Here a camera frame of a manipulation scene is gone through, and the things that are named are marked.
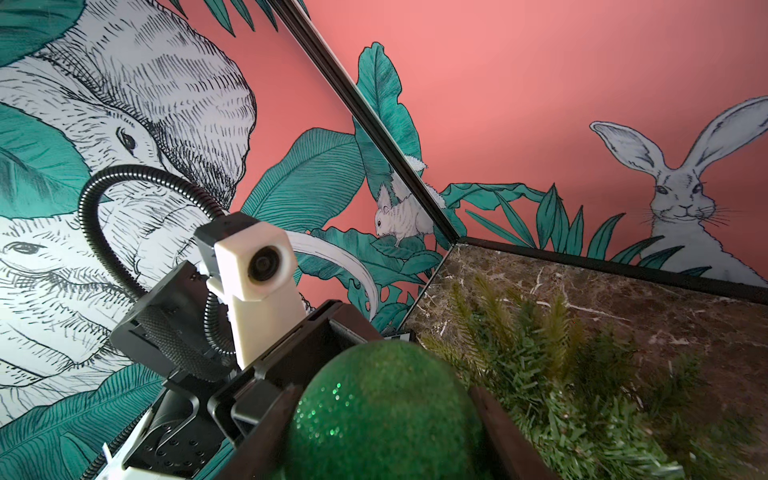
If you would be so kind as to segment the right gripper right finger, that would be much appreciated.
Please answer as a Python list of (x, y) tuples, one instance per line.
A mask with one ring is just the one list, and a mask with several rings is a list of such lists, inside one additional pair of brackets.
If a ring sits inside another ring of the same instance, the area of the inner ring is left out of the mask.
[(482, 420), (492, 450), (490, 457), (495, 479), (559, 479), (488, 390), (472, 386), (468, 394)]

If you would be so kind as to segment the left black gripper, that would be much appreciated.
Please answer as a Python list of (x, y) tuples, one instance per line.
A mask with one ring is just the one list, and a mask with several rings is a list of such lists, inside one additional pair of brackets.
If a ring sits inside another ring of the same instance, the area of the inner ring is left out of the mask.
[(203, 278), (189, 263), (140, 299), (110, 341), (163, 378), (163, 390), (111, 446), (110, 479), (211, 479), (254, 430), (275, 445), (276, 416), (343, 351), (381, 339), (352, 305), (329, 300), (255, 361), (237, 367), (204, 337)]

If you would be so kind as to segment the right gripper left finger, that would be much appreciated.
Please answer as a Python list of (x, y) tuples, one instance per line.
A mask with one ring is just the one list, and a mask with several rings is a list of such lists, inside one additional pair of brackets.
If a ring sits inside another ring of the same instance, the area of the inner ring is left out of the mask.
[(286, 432), (302, 394), (301, 386), (288, 386), (215, 479), (268, 479), (277, 469)]

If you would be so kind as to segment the small green christmas tree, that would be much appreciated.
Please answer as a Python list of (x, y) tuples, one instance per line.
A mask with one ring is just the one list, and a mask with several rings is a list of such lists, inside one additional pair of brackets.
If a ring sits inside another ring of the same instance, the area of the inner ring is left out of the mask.
[(479, 276), (447, 290), (447, 335), (427, 349), (487, 389), (563, 479), (748, 479), (755, 417), (706, 417), (701, 358), (643, 361), (632, 337), (589, 330), (563, 297), (540, 305)]

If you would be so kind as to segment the green glitter ball ornament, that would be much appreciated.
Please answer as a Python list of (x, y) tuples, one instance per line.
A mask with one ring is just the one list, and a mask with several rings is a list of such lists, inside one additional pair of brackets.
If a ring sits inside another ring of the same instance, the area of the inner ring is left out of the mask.
[(413, 343), (352, 347), (293, 415), (286, 479), (487, 479), (484, 428), (454, 369)]

